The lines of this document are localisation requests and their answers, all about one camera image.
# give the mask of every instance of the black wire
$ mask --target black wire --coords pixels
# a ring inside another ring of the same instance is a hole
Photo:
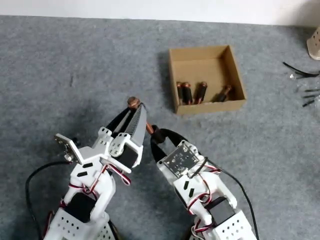
[[[285,66],[287,66],[288,68],[295,70],[295,71],[296,71],[296,72],[295,72],[296,74],[300,74],[300,75],[304,76],[305,78],[314,78],[314,77],[319,76],[319,73],[309,73],[309,72],[301,71],[301,70],[299,70],[299,69],[297,69],[297,68],[289,65],[289,64],[286,63],[286,62],[282,62],[282,63],[283,63]]]
[[[257,227],[257,222],[256,222],[256,217],[255,217],[255,212],[254,212],[254,208],[252,207],[251,201],[246,193],[246,190],[244,188],[244,186],[242,186],[241,182],[235,177],[233,176],[231,173],[227,172],[226,170],[222,169],[221,167],[217,166],[215,163],[213,163],[211,160],[207,159],[207,161],[212,164],[214,167],[216,167],[217,169],[220,169],[221,172],[225,173],[226,175],[228,175],[230,178],[232,178],[233,180],[236,181],[236,183],[240,186],[243,195],[245,196],[246,201],[248,202],[249,208],[250,208],[250,212],[252,215],[252,221],[253,221],[253,227],[254,227],[254,232],[255,232],[255,237],[257,240],[259,239],[259,234],[258,234],[258,227]]]
[[[51,166],[55,166],[55,165],[68,165],[70,164],[70,162],[68,161],[54,161],[54,162],[50,162],[50,163],[47,163],[41,167],[39,167],[37,170],[35,170],[33,173],[31,173],[31,175],[27,178],[27,180],[25,181],[25,201],[26,201],[26,206],[31,214],[31,217],[32,217],[32,220],[34,222],[34,225],[35,225],[35,228],[36,228],[36,231],[37,231],[37,235],[38,235],[38,240],[42,240],[43,237],[42,237],[42,234],[41,234],[41,230],[40,230],[40,225],[39,225],[39,222],[36,218],[36,215],[33,211],[33,208],[32,208],[32,204],[31,204],[31,200],[30,200],[30,192],[29,192],[29,183],[31,181],[31,179],[37,174],[39,173],[40,171],[48,168],[48,167],[51,167]]]
[[[190,177],[191,179],[201,171],[201,169],[204,167],[207,161],[208,161],[208,158],[206,157],[203,163],[201,164],[201,166],[198,167],[198,169],[192,174],[192,176]]]

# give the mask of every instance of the white wall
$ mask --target white wall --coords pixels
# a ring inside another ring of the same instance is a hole
[[[320,25],[320,0],[0,0],[0,15]]]

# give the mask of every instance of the circuit board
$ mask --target circuit board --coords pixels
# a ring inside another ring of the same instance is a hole
[[[179,178],[198,162],[196,155],[185,144],[182,144],[166,157],[163,164]]]

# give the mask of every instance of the gray carpet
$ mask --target gray carpet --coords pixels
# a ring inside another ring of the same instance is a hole
[[[260,239],[318,239],[320,114],[302,108],[291,71],[282,65],[320,69],[306,51],[312,33],[284,26],[1,16],[0,239],[36,238],[24,184],[35,168],[62,159],[53,135],[93,144],[99,127],[132,95],[145,102],[149,122],[184,135],[238,177]],[[175,115],[168,49],[225,44],[234,47],[247,103],[235,112]],[[156,168],[148,136],[144,146],[131,187],[116,179],[107,212],[126,240],[179,240],[193,218]],[[52,167],[32,181],[42,227],[67,191],[70,171]],[[252,222],[239,187],[222,178]]]

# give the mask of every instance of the open cardboard box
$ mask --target open cardboard box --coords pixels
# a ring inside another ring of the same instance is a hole
[[[169,50],[169,55],[171,88],[177,114],[233,111],[241,108],[246,102],[246,91],[229,45],[175,48]],[[201,104],[180,105],[177,82],[190,83],[194,98],[198,84],[203,81],[207,82],[203,102]],[[213,102],[226,85],[232,86],[226,101]]]

